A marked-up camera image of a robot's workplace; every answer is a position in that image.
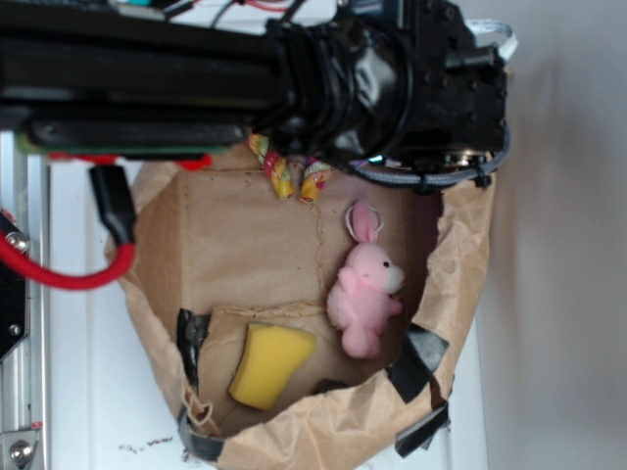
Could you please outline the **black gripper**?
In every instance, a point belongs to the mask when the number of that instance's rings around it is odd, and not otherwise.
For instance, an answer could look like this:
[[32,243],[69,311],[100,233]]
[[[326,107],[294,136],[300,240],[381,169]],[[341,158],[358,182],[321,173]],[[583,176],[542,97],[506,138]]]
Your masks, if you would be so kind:
[[405,1],[410,110],[391,158],[411,171],[483,163],[506,146],[506,62],[450,1]]

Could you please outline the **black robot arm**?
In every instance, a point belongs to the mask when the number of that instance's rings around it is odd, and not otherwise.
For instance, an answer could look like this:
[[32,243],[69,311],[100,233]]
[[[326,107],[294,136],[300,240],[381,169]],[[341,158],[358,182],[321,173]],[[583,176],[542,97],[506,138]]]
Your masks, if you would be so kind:
[[349,1],[261,35],[1,5],[1,125],[43,151],[181,157],[253,131],[284,156],[420,174],[504,150],[505,114],[504,58],[448,1]]

